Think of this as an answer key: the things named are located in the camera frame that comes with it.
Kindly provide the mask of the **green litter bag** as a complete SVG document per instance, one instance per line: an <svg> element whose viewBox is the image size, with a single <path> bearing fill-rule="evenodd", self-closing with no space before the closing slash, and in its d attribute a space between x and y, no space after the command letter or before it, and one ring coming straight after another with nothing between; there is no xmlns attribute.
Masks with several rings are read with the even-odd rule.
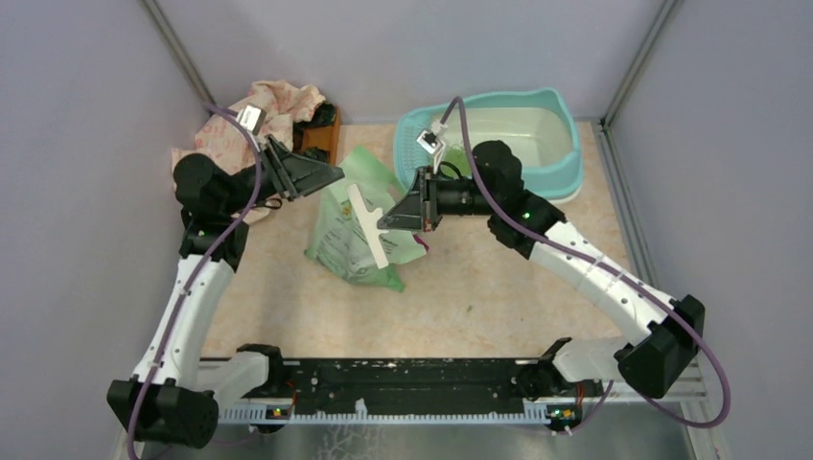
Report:
<svg viewBox="0 0 813 460"><path fill-rule="evenodd" d="M346 188L356 183L367 208L381 208L384 212L406 189L391 169L362 146L355 147L338 166L345 177L319 193L317 221L305 256L351 285L403 291L405 284L397 266L422 258L427 252L412 233L389 231L381 235L389 266L377 268Z"/></svg>

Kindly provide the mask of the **purple plastic scoop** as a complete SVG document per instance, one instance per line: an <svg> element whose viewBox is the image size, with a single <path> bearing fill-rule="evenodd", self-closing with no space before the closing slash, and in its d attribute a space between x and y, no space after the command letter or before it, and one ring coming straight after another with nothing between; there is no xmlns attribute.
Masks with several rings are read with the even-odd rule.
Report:
<svg viewBox="0 0 813 460"><path fill-rule="evenodd" d="M430 251L429 245L420 236L412 235L412 237L424 248L427 253Z"/></svg>

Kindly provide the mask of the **white bag clip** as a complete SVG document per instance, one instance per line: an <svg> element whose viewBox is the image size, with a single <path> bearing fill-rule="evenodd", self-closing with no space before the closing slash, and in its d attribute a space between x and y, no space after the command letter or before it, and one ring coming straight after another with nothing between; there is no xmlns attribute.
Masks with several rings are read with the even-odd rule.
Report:
<svg viewBox="0 0 813 460"><path fill-rule="evenodd" d="M386 268L389 266L389 260L387 259L386 251L381 241L381 235L386 234L387 230L378 228L378 221L383 216L383 210L381 208L375 208L370 211L367 208L366 201L356 183L349 184L346 190L353 211L355 212L357 220L359 221L360 229L365 237L366 243L371 251L377 268Z"/></svg>

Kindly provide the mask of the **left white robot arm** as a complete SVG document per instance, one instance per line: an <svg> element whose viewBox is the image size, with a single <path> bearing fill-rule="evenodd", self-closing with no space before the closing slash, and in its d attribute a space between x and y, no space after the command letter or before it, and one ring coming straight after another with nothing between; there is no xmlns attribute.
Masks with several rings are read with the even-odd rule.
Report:
<svg viewBox="0 0 813 460"><path fill-rule="evenodd" d="M271 345L245 344L207 376L198 374L215 310L243 257L248 211L267 198L309 196L344 176L340 167L289 152L273 138L255 151L254 166L233 174L197 152L174 167L184 234L173 291L148 350L106 394L130 455L138 442L201 449L221 412L243 397L294 394L291 372Z"/></svg>

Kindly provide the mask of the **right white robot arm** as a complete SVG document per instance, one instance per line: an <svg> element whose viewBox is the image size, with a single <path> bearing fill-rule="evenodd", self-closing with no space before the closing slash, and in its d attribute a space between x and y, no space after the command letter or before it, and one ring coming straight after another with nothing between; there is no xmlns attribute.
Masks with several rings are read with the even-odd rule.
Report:
<svg viewBox="0 0 813 460"><path fill-rule="evenodd" d="M430 232L444 216L487 217L499 243L556 273L621 332L611 339L559 341L540 369L545 391L564 395L581 380L624 380L645 397L664 397L698 353L684 326L702 334L703 304L649 287L589 243L560 209L525 188L522 163L504 142L479 143L473 155L488 196L473 178L421 167L378 228Z"/></svg>

